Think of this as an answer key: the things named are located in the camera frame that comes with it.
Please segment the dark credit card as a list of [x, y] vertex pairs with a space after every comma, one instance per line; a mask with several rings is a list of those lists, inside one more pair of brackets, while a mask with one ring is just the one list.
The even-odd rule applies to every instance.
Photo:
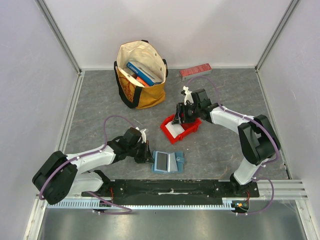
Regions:
[[167, 171], [168, 170], [168, 154], [163, 152], [156, 153], [156, 163], [155, 168], [158, 171]]

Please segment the white cards stack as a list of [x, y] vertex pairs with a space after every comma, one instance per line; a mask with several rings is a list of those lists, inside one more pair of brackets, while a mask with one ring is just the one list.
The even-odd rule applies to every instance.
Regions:
[[165, 127], [174, 139], [185, 131], [180, 124], [173, 124], [171, 121]]

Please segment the red plastic bin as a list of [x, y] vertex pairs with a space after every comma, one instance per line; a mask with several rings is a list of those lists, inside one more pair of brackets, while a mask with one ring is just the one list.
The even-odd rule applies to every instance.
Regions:
[[160, 129], [162, 130], [162, 132], [164, 133], [164, 135], [167, 137], [167, 139], [169, 140], [169, 142], [172, 145], [174, 145], [178, 141], [182, 141], [186, 136], [188, 136], [192, 133], [196, 133], [199, 126], [202, 124], [202, 121], [198, 118], [196, 119], [196, 121], [194, 123], [180, 124], [184, 128], [184, 132], [179, 134], [176, 138], [173, 138], [171, 136], [171, 134], [169, 133], [169, 131], [166, 129], [165, 125], [168, 124], [169, 122], [171, 122], [173, 120], [174, 116], [175, 116], [175, 114], [170, 115], [160, 125]]

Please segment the blue leather card holder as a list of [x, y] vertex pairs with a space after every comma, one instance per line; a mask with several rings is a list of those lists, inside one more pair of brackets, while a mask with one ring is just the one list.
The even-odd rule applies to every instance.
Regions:
[[[167, 171], [161, 171], [156, 169], [156, 154], [166, 153], [168, 155], [167, 159]], [[151, 165], [151, 171], [156, 174], [175, 174], [182, 173], [184, 171], [185, 158], [182, 151], [175, 152], [163, 152], [154, 151], [153, 152], [154, 164]]]

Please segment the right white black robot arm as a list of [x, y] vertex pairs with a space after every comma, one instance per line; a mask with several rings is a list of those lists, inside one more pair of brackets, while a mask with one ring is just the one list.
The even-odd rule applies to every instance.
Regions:
[[172, 125], [193, 124], [202, 119], [238, 134], [243, 160], [230, 176], [229, 191], [235, 197], [242, 196], [258, 169], [272, 157], [280, 156], [281, 145], [268, 117], [247, 116], [212, 103], [203, 88], [190, 91], [184, 86], [181, 94], [184, 101], [176, 104]]

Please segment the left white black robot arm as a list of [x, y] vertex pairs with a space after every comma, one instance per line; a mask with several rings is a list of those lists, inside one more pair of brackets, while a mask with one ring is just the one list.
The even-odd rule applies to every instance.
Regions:
[[68, 195], [87, 191], [106, 196], [110, 192], [109, 179], [97, 168], [127, 157], [138, 164], [153, 163], [147, 131], [146, 128], [131, 127], [123, 136], [92, 150], [75, 154], [55, 151], [32, 178], [32, 183], [39, 190], [39, 199], [54, 205]]

